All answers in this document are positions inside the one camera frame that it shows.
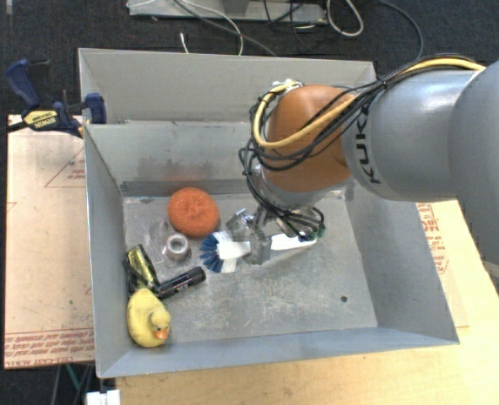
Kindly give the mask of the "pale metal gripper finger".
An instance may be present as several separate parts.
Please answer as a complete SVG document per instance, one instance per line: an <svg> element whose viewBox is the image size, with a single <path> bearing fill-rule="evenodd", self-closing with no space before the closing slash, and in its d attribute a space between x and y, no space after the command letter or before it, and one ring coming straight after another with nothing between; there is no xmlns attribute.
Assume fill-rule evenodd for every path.
<svg viewBox="0 0 499 405"><path fill-rule="evenodd" d="M249 238L249 252L242 257L243 261L250 265L263 265L271 256L271 245L269 236L260 238L252 235Z"/></svg>
<svg viewBox="0 0 499 405"><path fill-rule="evenodd" d="M226 229L232 237L246 237L253 226L253 216L245 208L236 211L226 222Z"/></svg>

